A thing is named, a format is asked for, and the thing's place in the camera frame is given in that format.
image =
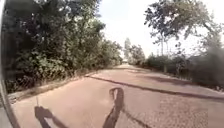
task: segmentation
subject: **bush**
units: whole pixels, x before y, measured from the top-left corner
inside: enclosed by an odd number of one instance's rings
[[[215,48],[206,51],[199,56],[150,56],[144,67],[166,72],[176,77],[191,79],[200,85],[216,88],[224,88],[224,49]]]
[[[100,0],[6,3],[2,68],[9,93],[120,63],[121,47],[103,37]]]

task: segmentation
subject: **dense vegetation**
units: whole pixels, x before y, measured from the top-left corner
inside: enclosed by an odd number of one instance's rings
[[[99,0],[10,0],[2,65],[8,92],[118,65],[121,46],[106,40]]]
[[[186,57],[181,51],[175,56],[150,56],[144,66],[185,77],[201,85],[224,88],[224,49],[222,24],[213,21],[206,6],[197,0],[159,0],[146,10],[145,24],[157,37],[154,43],[189,35],[200,38],[199,54]],[[207,30],[207,34],[198,30]]]

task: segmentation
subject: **road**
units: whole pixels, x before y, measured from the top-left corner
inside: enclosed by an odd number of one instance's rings
[[[12,105],[22,128],[223,128],[224,95],[122,65]]]
[[[12,128],[9,120],[6,116],[6,112],[3,107],[0,106],[0,127],[1,128]]]

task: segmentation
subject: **sky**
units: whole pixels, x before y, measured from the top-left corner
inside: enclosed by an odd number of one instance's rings
[[[150,29],[144,25],[144,12],[147,6],[158,0],[102,0],[99,13],[100,20],[106,24],[104,30],[105,37],[116,41],[124,46],[124,41],[129,38],[131,44],[141,45],[146,56],[158,54],[160,46],[152,44],[154,39],[150,37]],[[224,11],[221,0],[202,0],[210,13],[215,16],[216,22],[224,23]],[[196,38],[181,40],[182,48],[186,49],[187,54],[193,53],[193,48],[197,46]],[[176,40],[169,41],[168,51],[175,51]]]

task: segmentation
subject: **distant trees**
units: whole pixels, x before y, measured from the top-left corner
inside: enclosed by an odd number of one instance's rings
[[[140,45],[132,45],[130,48],[131,63],[141,65],[145,60],[145,54]]]
[[[140,65],[144,62],[145,55],[140,45],[132,45],[129,38],[124,42],[124,57],[129,64]]]
[[[130,39],[127,38],[124,42],[124,57],[128,61],[130,61],[130,48],[131,48],[131,42]]]
[[[3,19],[2,66],[9,92],[120,64],[121,46],[101,30],[100,0],[10,0]]]
[[[168,72],[169,66],[173,65],[171,67],[176,70],[174,74],[181,75],[180,71],[184,70],[188,72],[190,79],[197,83],[224,88],[224,68],[221,66],[224,65],[224,50],[221,43],[223,28],[221,24],[213,21],[213,16],[209,14],[203,2],[159,0],[150,4],[145,13],[145,25],[152,30],[151,36],[157,37],[154,43],[161,43],[173,37],[178,40],[182,35],[185,38],[193,35],[201,38],[202,46],[198,56],[186,58],[178,53],[177,58],[168,58],[168,60],[151,57],[147,60],[148,64],[152,66],[152,63],[153,65],[162,63],[168,66]],[[199,33],[199,29],[207,30],[207,34]]]

